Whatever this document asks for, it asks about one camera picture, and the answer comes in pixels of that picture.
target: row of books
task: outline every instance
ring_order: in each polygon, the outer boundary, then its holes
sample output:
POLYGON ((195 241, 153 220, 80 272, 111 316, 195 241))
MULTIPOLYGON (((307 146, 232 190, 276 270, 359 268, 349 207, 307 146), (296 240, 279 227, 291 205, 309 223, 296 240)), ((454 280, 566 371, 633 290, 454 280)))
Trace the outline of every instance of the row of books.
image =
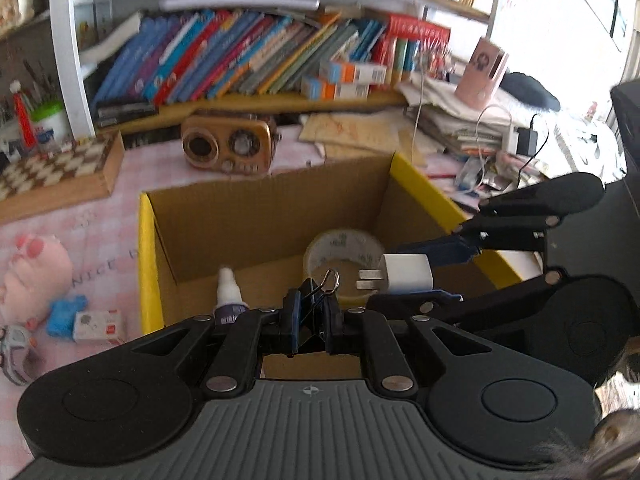
POLYGON ((380 86, 416 69, 420 44, 446 45, 450 30, 402 14, 344 20, 258 10, 210 10, 146 16, 119 51, 92 99, 131 98, 173 104, 245 95, 299 92, 327 60, 388 67, 380 86))

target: wooden chessboard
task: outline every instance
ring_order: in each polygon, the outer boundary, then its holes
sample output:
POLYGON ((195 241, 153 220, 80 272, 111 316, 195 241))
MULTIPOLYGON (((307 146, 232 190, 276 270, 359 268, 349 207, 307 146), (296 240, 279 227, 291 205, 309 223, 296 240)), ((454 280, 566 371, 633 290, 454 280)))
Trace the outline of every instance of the wooden chessboard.
POLYGON ((0 224, 109 196, 123 156, 122 137, 111 134, 15 162, 0 175, 0 224))

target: white metal post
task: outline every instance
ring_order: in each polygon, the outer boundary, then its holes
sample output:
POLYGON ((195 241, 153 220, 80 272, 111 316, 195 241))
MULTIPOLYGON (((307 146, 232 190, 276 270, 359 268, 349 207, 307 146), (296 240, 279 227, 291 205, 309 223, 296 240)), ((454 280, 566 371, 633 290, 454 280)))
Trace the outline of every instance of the white metal post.
POLYGON ((74 0, 49 0, 49 8, 58 78, 71 131, 76 139, 93 137, 95 136, 94 124, 86 102, 80 72, 74 0))

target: purple book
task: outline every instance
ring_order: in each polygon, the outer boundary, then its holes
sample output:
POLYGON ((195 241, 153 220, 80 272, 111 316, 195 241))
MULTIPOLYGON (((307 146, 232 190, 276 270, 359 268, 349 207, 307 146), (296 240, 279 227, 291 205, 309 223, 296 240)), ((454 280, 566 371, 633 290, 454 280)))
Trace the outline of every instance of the purple book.
POLYGON ((192 14, 183 14, 181 16, 171 16, 169 18, 169 28, 167 33, 162 38, 162 41, 159 43, 158 47, 153 51, 151 56, 146 58, 146 61, 138 70, 135 78, 133 79, 133 83, 129 86, 129 90, 127 91, 127 95, 130 97, 140 97, 142 91, 145 89, 146 83, 149 81, 153 74, 156 72, 156 68, 158 68, 158 61, 164 54, 169 43, 171 43, 172 39, 178 33, 180 28, 190 19, 192 14))

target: copper radio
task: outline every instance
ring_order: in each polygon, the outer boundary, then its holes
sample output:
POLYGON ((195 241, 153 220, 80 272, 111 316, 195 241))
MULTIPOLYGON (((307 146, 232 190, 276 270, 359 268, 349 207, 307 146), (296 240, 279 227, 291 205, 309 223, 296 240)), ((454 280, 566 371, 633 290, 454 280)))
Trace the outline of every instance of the copper radio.
POLYGON ((271 167, 279 135, 273 116, 199 110, 182 123, 182 147, 196 168, 260 174, 271 167))

